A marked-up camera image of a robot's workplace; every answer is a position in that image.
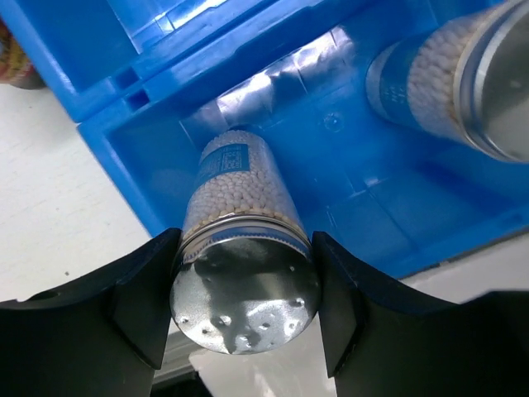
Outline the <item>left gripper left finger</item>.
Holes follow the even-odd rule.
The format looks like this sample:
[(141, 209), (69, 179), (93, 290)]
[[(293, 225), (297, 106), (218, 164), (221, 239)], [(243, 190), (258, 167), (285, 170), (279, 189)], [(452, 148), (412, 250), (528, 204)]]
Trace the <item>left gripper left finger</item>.
[(163, 361), (181, 231), (1, 304), (3, 396), (147, 396)]

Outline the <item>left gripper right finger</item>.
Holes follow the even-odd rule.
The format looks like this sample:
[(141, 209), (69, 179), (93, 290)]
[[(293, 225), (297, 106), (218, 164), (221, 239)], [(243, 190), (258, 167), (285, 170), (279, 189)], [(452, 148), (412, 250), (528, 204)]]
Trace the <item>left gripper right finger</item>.
[(319, 321), (339, 396), (525, 396), (528, 294), (463, 304), (424, 294), (350, 254), (325, 232), (312, 249)]

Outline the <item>silver-lid spice jar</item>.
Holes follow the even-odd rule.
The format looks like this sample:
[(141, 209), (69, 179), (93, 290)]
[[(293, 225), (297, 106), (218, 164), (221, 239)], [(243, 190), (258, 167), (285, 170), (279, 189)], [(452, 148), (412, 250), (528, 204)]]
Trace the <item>silver-lid spice jar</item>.
[(230, 130), (206, 145), (176, 265), (173, 319), (200, 347), (268, 352), (312, 322), (321, 286), (311, 244), (260, 136)]
[(401, 126), (528, 161), (528, 3), (505, 1), (398, 41), (371, 63), (371, 107)]

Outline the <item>red-lid sauce jar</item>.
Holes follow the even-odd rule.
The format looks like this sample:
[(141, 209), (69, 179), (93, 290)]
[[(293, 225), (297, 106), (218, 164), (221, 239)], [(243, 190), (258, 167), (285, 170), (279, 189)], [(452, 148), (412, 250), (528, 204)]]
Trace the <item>red-lid sauce jar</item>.
[(3, 21), (0, 35), (1, 84), (27, 90), (45, 88), (44, 80)]

